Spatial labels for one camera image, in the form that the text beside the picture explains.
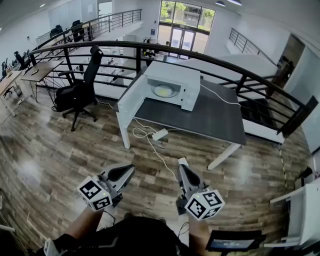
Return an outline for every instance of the chair armrest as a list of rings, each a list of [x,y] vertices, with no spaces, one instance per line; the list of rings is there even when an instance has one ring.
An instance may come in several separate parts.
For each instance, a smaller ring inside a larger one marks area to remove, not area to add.
[[[73,70],[66,70],[66,71],[63,71],[63,72],[59,73],[58,76],[59,77],[66,76],[66,75],[69,75],[69,74],[71,74],[73,72],[74,72]]]

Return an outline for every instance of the screen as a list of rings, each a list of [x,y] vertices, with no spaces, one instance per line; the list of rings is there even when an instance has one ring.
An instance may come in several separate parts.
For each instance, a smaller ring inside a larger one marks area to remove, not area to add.
[[[246,249],[248,248],[255,240],[220,240],[213,239],[211,243],[211,248],[219,249]]]

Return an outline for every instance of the shoe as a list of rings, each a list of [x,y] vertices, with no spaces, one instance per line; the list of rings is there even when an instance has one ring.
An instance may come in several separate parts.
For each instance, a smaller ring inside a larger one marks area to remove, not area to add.
[[[132,218],[134,217],[134,214],[130,211],[127,211],[124,216],[123,216],[123,219],[126,220],[126,219],[129,219],[129,218]]]
[[[167,225],[167,222],[166,222],[165,218],[159,218],[158,221],[161,221],[162,223],[164,223],[165,225]]]

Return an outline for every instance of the computer monitor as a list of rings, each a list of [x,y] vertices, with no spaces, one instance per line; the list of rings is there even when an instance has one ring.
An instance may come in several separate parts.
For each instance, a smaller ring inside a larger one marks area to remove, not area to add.
[[[211,232],[206,246],[209,252],[246,252],[259,248],[259,244],[266,239],[261,230],[257,231],[218,231]]]

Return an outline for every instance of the glass door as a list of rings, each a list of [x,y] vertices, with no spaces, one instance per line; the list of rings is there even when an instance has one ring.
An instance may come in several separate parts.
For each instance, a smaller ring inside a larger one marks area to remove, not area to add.
[[[172,37],[171,37],[171,47],[181,48],[182,34],[183,34],[182,29],[177,29],[177,28],[173,29]],[[171,52],[169,53],[169,56],[176,57],[176,58],[179,57],[178,54],[171,53]]]
[[[195,33],[192,31],[174,28],[172,31],[171,46],[174,48],[190,51],[192,48],[194,37]],[[184,60],[189,58],[188,56],[179,55],[176,53],[170,53],[169,56]]]
[[[182,44],[181,44],[181,49],[184,50],[191,50],[192,47],[192,42],[194,41],[195,33],[191,31],[183,31],[183,36],[182,36]],[[180,55],[180,59],[189,59],[188,56]]]

